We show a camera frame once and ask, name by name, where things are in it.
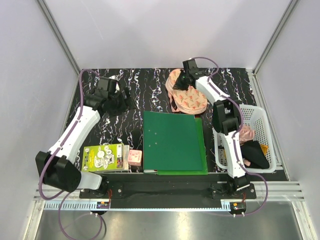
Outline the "pink floral mesh laundry bag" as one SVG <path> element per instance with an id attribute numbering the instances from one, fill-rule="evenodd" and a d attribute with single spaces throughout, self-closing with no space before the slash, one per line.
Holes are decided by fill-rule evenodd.
<path id="1" fill-rule="evenodd" d="M 174 89 L 174 85 L 181 73 L 180 68 L 172 70 L 165 82 L 171 111 L 173 113 L 184 113 L 199 115 L 206 111 L 208 100 L 203 93 L 189 86 L 187 90 Z"/>

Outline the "black bra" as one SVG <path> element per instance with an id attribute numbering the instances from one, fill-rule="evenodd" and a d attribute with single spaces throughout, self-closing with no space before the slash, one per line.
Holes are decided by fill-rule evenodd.
<path id="1" fill-rule="evenodd" d="M 268 169 L 270 167 L 258 141 L 246 141 L 240 146 L 240 149 L 242 158 L 244 159 L 244 165 L 247 168 Z"/>

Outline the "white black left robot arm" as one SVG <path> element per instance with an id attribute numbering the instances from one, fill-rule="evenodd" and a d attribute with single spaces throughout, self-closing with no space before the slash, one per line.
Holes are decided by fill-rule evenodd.
<path id="1" fill-rule="evenodd" d="M 82 172 L 75 166 L 78 150 L 104 115 L 119 116 L 136 105 L 128 87 L 119 91 L 96 88 L 92 94 L 83 96 L 76 114 L 59 140 L 47 151 L 39 151 L 35 157 L 39 173 L 38 190 L 43 199 L 43 185 L 72 193 L 77 189 L 90 189 L 97 198 L 108 193 L 103 177 L 93 172 Z"/>

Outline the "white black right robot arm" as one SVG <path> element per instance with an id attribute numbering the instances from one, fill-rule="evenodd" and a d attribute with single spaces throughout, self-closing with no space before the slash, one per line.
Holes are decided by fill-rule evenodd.
<path id="1" fill-rule="evenodd" d="M 203 71 L 190 75 L 183 69 L 178 69 L 177 73 L 173 74 L 173 79 L 175 90 L 187 90 L 189 86 L 193 86 L 212 104 L 212 125 L 222 139 L 227 160 L 226 190 L 230 197 L 239 198 L 244 194 L 245 188 L 250 186 L 240 145 L 240 131 L 244 125 L 240 104 L 218 88 Z"/>

